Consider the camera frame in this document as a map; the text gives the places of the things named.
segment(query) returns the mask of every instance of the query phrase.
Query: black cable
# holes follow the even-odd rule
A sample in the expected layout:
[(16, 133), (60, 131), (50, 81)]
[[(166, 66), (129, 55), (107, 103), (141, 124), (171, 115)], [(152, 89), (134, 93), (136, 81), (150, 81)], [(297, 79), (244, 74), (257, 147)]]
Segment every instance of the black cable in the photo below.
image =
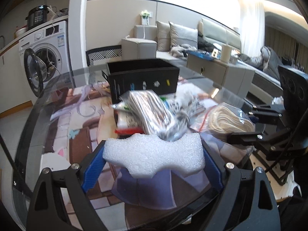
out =
[(1, 136), (1, 134), (0, 134), (0, 145), (2, 146), (2, 149), (3, 149), (3, 151), (4, 151), (4, 153), (5, 153), (6, 157), (7, 157), (7, 159), (9, 160), (9, 162), (10, 162), (10, 164), (11, 164), (11, 166), (12, 166), (14, 172), (15, 172), (15, 173), (18, 175), (18, 177), (20, 178), (20, 180), (21, 180), (21, 182), (22, 182), (22, 184), (23, 184), (23, 191), (24, 191), (25, 195), (27, 195), (28, 197), (31, 198), (31, 197), (32, 197), (32, 191), (29, 189), (28, 185), (27, 185), (26, 182), (25, 182), (25, 179), (23, 178), (23, 176), (22, 176), (21, 173), (19, 172), (19, 170), (18, 170), (18, 168), (17, 168), (15, 162), (13, 161), (13, 159), (12, 159), (12, 157), (11, 157), (11, 155), (10, 155), (10, 152), (9, 152), (9, 150), (7, 149), (7, 146), (6, 146), (5, 142), (4, 142), (4, 140), (3, 140), (2, 136)]
[(278, 164), (278, 162), (280, 161), (281, 157), (284, 156), (285, 153), (288, 151), (288, 149), (290, 148), (294, 138), (296, 137), (296, 134), (297, 134), (298, 130), (303, 125), (303, 123), (306, 121), (307, 116), (308, 116), (308, 108), (306, 109), (305, 113), (303, 114), (303, 116), (299, 120), (298, 124), (296, 125), (295, 130), (293, 131), (293, 133), (292, 133), (292, 135), (291, 135), (287, 145), (285, 146), (285, 148), (283, 149), (281, 154), (277, 157), (277, 159), (274, 161), (274, 163), (272, 165), (270, 165), (270, 167), (265, 170), (266, 173), (268, 171), (272, 170), (273, 167), (275, 167)]

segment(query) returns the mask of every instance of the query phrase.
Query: white logo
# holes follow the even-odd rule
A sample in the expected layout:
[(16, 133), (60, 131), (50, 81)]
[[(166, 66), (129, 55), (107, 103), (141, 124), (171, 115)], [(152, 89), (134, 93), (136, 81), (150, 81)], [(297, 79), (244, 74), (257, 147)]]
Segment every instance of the white logo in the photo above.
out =
[(154, 82), (155, 87), (159, 87), (159, 85), (160, 85), (159, 81)]

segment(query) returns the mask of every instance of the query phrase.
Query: drawer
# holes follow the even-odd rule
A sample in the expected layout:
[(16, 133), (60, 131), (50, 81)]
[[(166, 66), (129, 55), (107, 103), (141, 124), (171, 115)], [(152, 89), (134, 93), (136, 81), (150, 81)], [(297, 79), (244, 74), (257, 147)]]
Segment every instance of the drawer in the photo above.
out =
[(207, 61), (194, 55), (188, 56), (187, 67), (202, 74), (204, 77), (211, 79), (215, 83), (223, 85), (226, 67), (221, 66), (214, 61)]

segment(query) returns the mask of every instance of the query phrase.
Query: paper roll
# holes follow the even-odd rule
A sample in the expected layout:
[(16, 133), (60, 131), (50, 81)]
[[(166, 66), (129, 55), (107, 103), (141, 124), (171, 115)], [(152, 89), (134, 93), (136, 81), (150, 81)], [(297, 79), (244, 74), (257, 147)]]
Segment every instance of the paper roll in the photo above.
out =
[(231, 46), (222, 45), (220, 60), (228, 63), (231, 56), (231, 50), (232, 50)]

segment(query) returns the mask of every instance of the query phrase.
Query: sofa backrest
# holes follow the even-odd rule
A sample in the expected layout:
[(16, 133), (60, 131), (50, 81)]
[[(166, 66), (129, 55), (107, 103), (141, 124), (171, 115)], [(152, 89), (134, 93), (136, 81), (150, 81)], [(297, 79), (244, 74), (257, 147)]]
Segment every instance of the sofa backrest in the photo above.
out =
[(203, 34), (204, 40), (210, 43), (228, 44), (234, 49), (241, 51), (240, 35), (228, 28), (202, 18), (199, 22), (198, 30)]
[(134, 26), (134, 37), (143, 39), (145, 34), (146, 40), (153, 40), (157, 42), (157, 27), (153, 25), (135, 25)]

